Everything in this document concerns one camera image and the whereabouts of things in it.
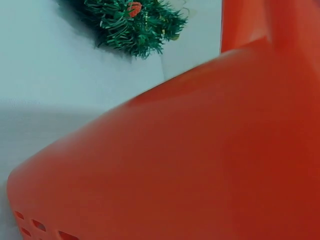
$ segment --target artificial pine garland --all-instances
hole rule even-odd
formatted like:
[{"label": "artificial pine garland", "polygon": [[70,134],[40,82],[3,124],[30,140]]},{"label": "artificial pine garland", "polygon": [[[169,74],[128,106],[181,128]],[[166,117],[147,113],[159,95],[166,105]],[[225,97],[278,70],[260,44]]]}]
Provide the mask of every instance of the artificial pine garland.
[{"label": "artificial pine garland", "polygon": [[94,30],[98,46],[109,46],[135,57],[162,53],[187,23],[163,0],[64,0]]}]

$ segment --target rectangular hole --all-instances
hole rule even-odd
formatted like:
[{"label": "rectangular hole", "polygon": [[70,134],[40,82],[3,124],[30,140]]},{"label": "rectangular hole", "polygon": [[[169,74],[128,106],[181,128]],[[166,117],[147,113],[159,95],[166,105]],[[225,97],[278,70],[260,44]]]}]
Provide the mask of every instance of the rectangular hole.
[{"label": "rectangular hole", "polygon": [[21,232],[22,232],[23,234],[31,237],[31,233],[30,233],[27,229],[25,229],[25,228],[23,228],[23,227],[21,228]]},{"label": "rectangular hole", "polygon": [[41,222],[32,219],[32,223],[37,229],[46,232],[46,227]]},{"label": "rectangular hole", "polygon": [[19,219],[25,220],[25,217],[22,215],[22,213],[18,212],[18,211],[14,211],[15,216]]},{"label": "rectangular hole", "polygon": [[61,237],[62,240],[80,240],[76,236],[72,236],[72,235],[65,233],[63,231],[59,231],[59,236]]}]

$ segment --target white wall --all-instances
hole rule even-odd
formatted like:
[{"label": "white wall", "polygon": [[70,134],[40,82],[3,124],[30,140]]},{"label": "white wall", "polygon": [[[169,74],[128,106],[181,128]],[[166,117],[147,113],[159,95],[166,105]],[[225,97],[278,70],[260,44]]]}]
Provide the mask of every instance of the white wall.
[{"label": "white wall", "polygon": [[171,79],[220,53],[222,0],[168,0],[176,9],[189,9],[189,22],[177,41],[164,46],[164,78]]}]

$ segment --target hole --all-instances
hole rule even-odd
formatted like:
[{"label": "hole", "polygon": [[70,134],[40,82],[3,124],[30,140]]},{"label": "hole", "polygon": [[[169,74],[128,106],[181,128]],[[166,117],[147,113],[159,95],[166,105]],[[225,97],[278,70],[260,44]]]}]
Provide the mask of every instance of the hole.
[{"label": "hole", "polygon": [[27,230],[27,229],[24,229],[23,227],[21,228],[21,231],[25,234],[25,235],[28,235],[29,237],[31,237],[31,233]]},{"label": "hole", "polygon": [[16,215],[17,218],[20,218],[20,219],[25,220],[25,217],[22,215],[22,213],[20,213],[20,212],[18,212],[18,211],[15,211],[14,213],[15,213],[15,215]]},{"label": "hole", "polygon": [[36,221],[36,220],[33,220],[32,219],[32,222],[33,222],[33,225],[37,228],[37,229],[40,229],[41,231],[46,231],[46,227],[45,225],[43,225],[41,222],[39,221]]},{"label": "hole", "polygon": [[72,236],[72,235],[65,233],[63,231],[59,231],[59,236],[61,237],[62,240],[80,240],[76,236]]}]

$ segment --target floor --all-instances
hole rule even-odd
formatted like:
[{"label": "floor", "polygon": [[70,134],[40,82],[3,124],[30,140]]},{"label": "floor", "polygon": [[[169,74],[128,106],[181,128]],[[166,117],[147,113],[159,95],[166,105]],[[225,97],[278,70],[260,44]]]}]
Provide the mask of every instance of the floor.
[{"label": "floor", "polygon": [[0,239],[20,240],[6,197],[10,171],[170,74],[158,55],[143,61],[94,48],[60,0],[5,1],[0,29]]}]

